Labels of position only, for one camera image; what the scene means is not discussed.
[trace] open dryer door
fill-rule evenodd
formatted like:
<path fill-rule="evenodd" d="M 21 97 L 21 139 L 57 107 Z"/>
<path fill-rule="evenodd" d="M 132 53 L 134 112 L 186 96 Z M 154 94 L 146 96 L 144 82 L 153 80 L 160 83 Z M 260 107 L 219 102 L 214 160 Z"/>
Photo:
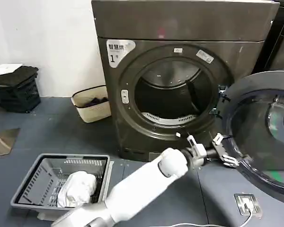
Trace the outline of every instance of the open dryer door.
<path fill-rule="evenodd" d="M 222 145 L 256 187 L 284 202 L 284 71 L 242 78 L 215 109 Z"/>

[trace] white towel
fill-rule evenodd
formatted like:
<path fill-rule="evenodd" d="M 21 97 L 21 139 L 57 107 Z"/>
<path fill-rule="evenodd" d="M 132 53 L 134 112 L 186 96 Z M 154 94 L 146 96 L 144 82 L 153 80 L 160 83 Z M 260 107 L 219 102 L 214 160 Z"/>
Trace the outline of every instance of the white towel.
<path fill-rule="evenodd" d="M 57 207 L 77 207 L 88 203 L 97 187 L 96 177 L 85 171 L 69 176 L 58 194 Z"/>

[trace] white cable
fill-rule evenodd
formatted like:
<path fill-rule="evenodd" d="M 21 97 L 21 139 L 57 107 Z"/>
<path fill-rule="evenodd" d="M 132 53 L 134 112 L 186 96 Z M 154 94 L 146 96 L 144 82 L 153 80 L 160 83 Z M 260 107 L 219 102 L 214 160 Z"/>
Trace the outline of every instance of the white cable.
<path fill-rule="evenodd" d="M 244 227 L 247 223 L 249 223 L 249 221 L 252 218 L 252 211 L 249 210 L 250 215 L 248 217 L 248 219 L 239 227 Z M 196 226 L 196 227 L 226 227 L 226 226 L 219 226 L 219 225 L 212 225 L 212 224 L 208 224 L 208 225 L 198 225 L 198 224 L 192 224 L 192 223 L 179 223 L 179 224 L 175 224 L 172 226 L 150 226 L 150 227 L 177 227 L 177 226 Z"/>

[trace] gray plastic basket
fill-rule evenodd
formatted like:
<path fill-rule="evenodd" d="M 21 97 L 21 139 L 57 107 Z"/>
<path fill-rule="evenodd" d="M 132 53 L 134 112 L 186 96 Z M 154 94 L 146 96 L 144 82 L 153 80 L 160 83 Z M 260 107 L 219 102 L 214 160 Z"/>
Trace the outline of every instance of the gray plastic basket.
<path fill-rule="evenodd" d="M 68 176 L 77 171 L 94 174 L 97 188 L 90 202 L 101 201 L 109 164 L 108 155 L 41 154 L 11 200 L 11 206 L 48 215 L 62 215 L 71 208 L 58 208 L 57 197 Z"/>

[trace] dryer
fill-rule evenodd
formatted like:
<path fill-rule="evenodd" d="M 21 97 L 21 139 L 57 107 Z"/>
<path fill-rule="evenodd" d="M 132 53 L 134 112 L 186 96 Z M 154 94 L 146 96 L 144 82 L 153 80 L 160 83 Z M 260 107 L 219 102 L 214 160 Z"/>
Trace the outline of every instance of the dryer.
<path fill-rule="evenodd" d="M 210 147 L 210 113 L 228 86 L 252 72 L 278 7 L 266 0 L 93 0 L 120 156 L 153 160 L 165 148 L 183 148 L 188 133 Z"/>
<path fill-rule="evenodd" d="M 267 36 L 262 52 L 254 68 L 254 72 L 266 70 L 284 70 L 284 0 Z"/>

